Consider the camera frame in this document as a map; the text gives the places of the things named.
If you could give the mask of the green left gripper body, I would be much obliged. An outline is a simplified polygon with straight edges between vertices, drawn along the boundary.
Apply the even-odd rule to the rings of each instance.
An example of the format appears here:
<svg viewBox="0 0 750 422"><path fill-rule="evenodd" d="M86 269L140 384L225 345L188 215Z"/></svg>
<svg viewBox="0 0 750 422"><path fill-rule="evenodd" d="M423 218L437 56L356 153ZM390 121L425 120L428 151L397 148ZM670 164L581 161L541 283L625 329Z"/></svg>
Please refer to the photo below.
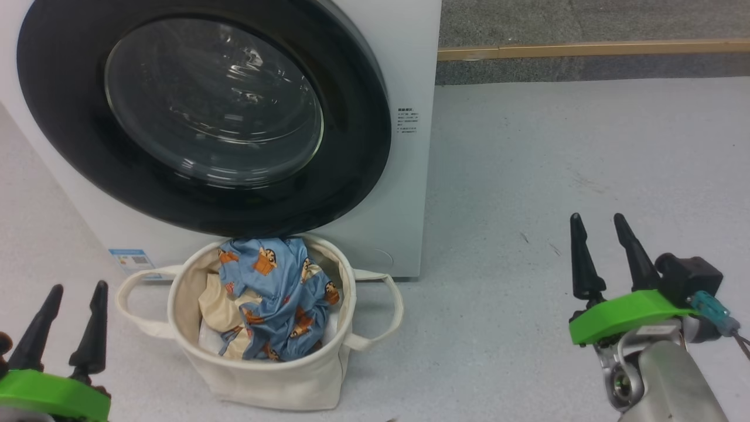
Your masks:
<svg viewBox="0 0 750 422"><path fill-rule="evenodd" d="M93 387L32 369L11 370L1 381L2 407L11 407L73 420L107 421L109 396Z"/></svg>

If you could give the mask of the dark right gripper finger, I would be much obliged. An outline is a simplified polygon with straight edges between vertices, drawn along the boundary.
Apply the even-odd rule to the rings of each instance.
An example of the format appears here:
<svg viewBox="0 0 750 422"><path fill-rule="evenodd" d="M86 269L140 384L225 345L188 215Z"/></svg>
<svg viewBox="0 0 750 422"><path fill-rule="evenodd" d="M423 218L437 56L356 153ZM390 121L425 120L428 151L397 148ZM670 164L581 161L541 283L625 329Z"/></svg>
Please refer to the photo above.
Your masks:
<svg viewBox="0 0 750 422"><path fill-rule="evenodd" d="M579 213L570 217L571 233L571 286L574 297L586 302L603 302L602 292L607 285L593 264L587 246L587 232Z"/></svg>
<svg viewBox="0 0 750 422"><path fill-rule="evenodd" d="M613 223L619 244L626 251L627 261L632 280L632 292L654 290L660 281L660 275L653 262L635 236L624 214L615 213Z"/></svg>

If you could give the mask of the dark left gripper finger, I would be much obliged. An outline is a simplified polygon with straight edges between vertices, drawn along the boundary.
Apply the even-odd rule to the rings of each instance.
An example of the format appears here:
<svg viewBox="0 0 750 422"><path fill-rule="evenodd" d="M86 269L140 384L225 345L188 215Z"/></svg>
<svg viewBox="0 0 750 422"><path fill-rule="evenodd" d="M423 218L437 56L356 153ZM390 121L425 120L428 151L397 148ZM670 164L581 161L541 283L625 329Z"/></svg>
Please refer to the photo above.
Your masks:
<svg viewBox="0 0 750 422"><path fill-rule="evenodd" d="M79 347L69 360L69 365L73 367L70 378L78 382L90 382L90 376L105 371L109 318L109 285L106 281L97 283L90 310L91 316Z"/></svg>
<svg viewBox="0 0 750 422"><path fill-rule="evenodd" d="M51 288L45 302L9 358L11 370L43 371L45 369L41 358L45 352L52 323L59 313L63 292L63 285L54 285Z"/></svg>

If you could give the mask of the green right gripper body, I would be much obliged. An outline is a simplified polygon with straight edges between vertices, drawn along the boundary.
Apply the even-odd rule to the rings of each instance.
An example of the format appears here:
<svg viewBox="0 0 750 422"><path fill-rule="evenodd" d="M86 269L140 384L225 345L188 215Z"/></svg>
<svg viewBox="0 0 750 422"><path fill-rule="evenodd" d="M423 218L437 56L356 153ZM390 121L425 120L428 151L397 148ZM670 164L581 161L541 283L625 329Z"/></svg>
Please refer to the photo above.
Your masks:
<svg viewBox="0 0 750 422"><path fill-rule="evenodd" d="M592 345L661 321L696 315L689 305L673 305L657 290L640 290L593 305L568 324L574 345Z"/></svg>

